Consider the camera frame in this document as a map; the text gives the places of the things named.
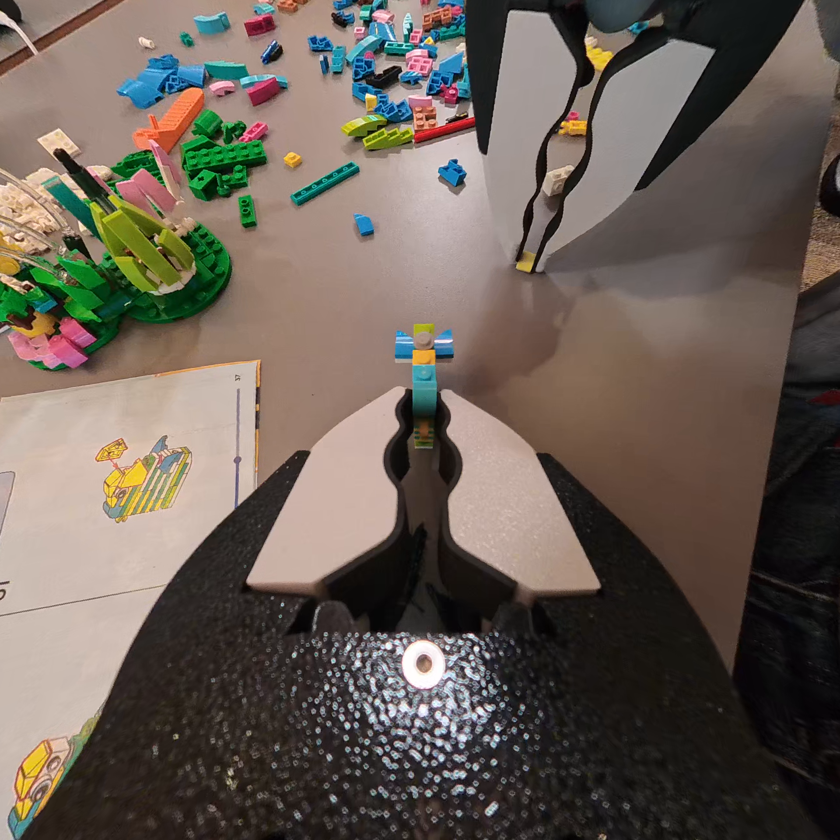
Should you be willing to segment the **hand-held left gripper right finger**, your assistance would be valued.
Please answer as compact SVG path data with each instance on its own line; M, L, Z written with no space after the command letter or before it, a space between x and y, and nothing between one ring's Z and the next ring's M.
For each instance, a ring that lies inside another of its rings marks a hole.
M533 447L454 391L441 576L459 596L590 595L601 583Z

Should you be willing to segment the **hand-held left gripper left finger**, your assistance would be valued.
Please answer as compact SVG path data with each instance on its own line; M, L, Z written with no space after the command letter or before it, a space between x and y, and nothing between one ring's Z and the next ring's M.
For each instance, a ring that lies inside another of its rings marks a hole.
M403 429L405 397L405 388L392 388L312 447L248 574L250 589L327 594L354 561L397 534L399 488L385 452Z

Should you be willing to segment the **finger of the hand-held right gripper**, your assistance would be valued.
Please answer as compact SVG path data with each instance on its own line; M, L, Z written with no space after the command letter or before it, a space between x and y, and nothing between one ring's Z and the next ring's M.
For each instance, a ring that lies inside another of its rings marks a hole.
M550 135L592 80L585 8L486 12L486 190L505 257L526 247Z
M678 38L638 38L605 68L581 162L566 179L533 270L609 217L632 195L716 50Z

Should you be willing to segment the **striped brick fish model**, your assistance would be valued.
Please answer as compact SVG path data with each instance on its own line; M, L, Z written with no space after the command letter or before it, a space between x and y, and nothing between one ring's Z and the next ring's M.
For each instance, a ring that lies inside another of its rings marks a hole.
M395 332L395 362L410 363L412 366L413 441L417 449L434 447L437 365L454 357L455 342L450 329L437 332L432 322L416 322L411 332Z

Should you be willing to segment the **brick instruction booklet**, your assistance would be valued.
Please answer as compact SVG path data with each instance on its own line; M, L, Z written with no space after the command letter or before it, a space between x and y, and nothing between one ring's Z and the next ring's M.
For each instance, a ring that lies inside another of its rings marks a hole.
M1 817L77 761L175 572L256 488L259 362L2 399Z

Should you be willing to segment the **grey desk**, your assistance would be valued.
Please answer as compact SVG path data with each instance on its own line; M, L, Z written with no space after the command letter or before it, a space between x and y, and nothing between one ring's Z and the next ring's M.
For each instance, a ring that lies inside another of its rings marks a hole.
M131 323L77 371L2 351L2 395L261 360L259 475L403 382L395 329L454 331L446 386L558 459L673 575L731 667L837 69L804 2L756 78L649 188L522 276L493 229L475 138L369 156L343 138L348 74L325 78L306 37L330 4L279 21L289 89L264 120L258 227L231 201L192 212L234 277L196 319ZM288 152L302 158L285 166ZM466 170L453 190L438 167ZM290 194L360 173L302 206ZM359 236L354 213L371 218Z

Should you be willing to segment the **red bar brick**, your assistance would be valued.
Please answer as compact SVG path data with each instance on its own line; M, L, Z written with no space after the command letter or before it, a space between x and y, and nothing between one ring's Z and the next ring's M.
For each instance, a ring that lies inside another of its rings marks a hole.
M474 117L463 117L431 129L420 129L414 133L413 142L415 145L440 140L450 135L474 130L476 119Z

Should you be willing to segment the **pile of colourful bricks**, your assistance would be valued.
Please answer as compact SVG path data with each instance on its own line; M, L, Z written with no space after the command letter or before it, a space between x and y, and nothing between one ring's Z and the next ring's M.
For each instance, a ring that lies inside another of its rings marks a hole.
M370 2L360 9L350 49L321 36L308 39L310 50L320 54L324 73L340 74L349 68L353 96L365 103L365 114L387 118L385 129L413 130L412 108L436 106L436 98L455 106L471 97L467 44L460 45L458 53L438 58L441 44L466 37L466 2L438 2L435 9L427 2L422 6L423 19L417 25L405 15L400 37L387 2ZM437 125L463 117L474 116L457 112Z

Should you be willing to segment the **long teal plate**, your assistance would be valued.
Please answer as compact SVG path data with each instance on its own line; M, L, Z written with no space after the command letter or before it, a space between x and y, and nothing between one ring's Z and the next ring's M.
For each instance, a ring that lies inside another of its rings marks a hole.
M296 207L309 203L314 198L332 190L334 187L346 182L351 177L360 173L360 167L353 161L343 164L337 169L320 177L301 189L290 194L290 200Z

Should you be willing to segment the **person's grey sweatshirt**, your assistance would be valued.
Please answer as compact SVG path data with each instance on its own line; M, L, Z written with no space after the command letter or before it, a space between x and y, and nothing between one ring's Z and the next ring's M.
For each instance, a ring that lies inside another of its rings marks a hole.
M838 384L838 271L799 296L784 380L802 387Z

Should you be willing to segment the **dark denim cloth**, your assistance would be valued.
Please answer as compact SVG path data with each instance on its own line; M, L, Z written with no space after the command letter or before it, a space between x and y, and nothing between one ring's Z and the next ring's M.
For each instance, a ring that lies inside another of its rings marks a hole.
M839 831L839 399L785 388L733 678L783 782Z

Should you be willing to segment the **pile of green bricks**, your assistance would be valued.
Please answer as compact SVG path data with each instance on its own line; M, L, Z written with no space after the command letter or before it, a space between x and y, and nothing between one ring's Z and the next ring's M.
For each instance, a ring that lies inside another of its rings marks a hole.
M210 202L244 191L251 171L267 164L264 140L268 134L263 140L238 141L254 123L226 121L208 108L201 111L180 150L186 188L196 200Z

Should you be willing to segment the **brick flower model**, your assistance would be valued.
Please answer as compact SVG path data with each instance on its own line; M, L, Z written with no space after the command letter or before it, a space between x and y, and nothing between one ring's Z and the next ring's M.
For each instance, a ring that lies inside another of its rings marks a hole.
M1 248L2 335L41 371L81 367L126 319L194 317L226 289L233 264L222 241L186 213L182 178L157 143L99 169L63 150L46 184L89 256L30 256Z

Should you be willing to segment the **orange brick separator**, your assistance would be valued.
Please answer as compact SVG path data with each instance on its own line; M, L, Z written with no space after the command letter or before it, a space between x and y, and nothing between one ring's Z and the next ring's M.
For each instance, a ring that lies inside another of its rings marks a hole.
M151 115L148 128L137 129L133 132L134 146L139 151L151 151L154 142L164 152L171 152L204 109L204 102L205 95L202 88L189 87L184 90L164 116L156 118Z

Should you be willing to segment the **cluster of blue bricks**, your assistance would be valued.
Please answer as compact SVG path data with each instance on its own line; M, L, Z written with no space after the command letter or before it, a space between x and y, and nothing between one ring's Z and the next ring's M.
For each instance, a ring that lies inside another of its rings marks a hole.
M165 96L188 88L204 88L208 79L204 64L184 65L173 54L153 56L146 68L117 87L117 94L137 109L148 109Z

